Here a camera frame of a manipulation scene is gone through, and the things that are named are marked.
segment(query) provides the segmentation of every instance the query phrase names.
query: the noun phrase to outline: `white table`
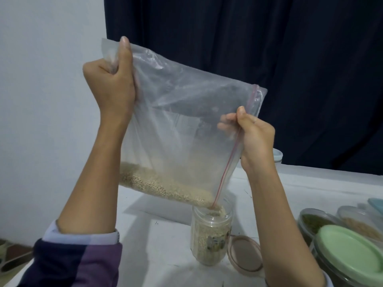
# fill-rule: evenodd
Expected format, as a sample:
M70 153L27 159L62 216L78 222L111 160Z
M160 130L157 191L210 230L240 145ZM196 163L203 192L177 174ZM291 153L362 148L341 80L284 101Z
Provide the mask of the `white table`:
M383 198L382 176L287 165L279 165L278 172L295 217L306 207L336 213L341 205L368 208L368 198ZM258 240L250 186L242 169L235 170L228 188L236 204L232 233ZM215 267L201 266L194 259L189 206L120 187L117 213L124 246L118 286L265 286L263 278L237 273L227 257ZM27 267L6 287L17 286Z

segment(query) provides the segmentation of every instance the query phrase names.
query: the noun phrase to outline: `person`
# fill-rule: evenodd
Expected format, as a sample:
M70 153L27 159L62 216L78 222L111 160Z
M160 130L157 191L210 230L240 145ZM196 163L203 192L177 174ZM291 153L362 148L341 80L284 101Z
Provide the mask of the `person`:
M84 64L84 77L100 108L97 137L59 218L36 242L34 262L19 286L117 286L122 252L115 229L120 152L136 99L126 37L120 40L118 59L114 75L103 59ZM224 115L217 127L230 131L233 121L244 132L241 163L251 186L268 284L332 286L290 211L273 159L274 128L243 107Z

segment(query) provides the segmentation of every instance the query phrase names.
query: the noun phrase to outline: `plastic bag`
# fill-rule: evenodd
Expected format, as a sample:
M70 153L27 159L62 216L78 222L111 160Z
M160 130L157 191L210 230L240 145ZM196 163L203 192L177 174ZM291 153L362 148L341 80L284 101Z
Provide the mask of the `plastic bag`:
M258 115L267 90L170 61L131 44L138 99L121 149L120 185L200 207L215 207L239 161L241 130L217 129L245 106ZM116 72L118 42L102 53Z

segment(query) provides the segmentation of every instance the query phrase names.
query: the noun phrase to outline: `light green lid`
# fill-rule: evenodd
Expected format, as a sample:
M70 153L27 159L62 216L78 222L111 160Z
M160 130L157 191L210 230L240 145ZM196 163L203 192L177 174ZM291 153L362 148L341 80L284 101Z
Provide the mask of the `light green lid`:
M327 225L316 237L323 256L338 271L368 287L383 286L383 251L349 229Z

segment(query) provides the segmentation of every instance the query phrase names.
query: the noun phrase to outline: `wall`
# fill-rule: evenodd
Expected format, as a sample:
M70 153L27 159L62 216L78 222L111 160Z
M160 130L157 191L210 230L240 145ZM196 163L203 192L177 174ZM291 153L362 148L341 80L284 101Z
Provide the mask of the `wall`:
M97 132L82 64L102 57L103 0L2 0L0 24L0 237L31 245Z

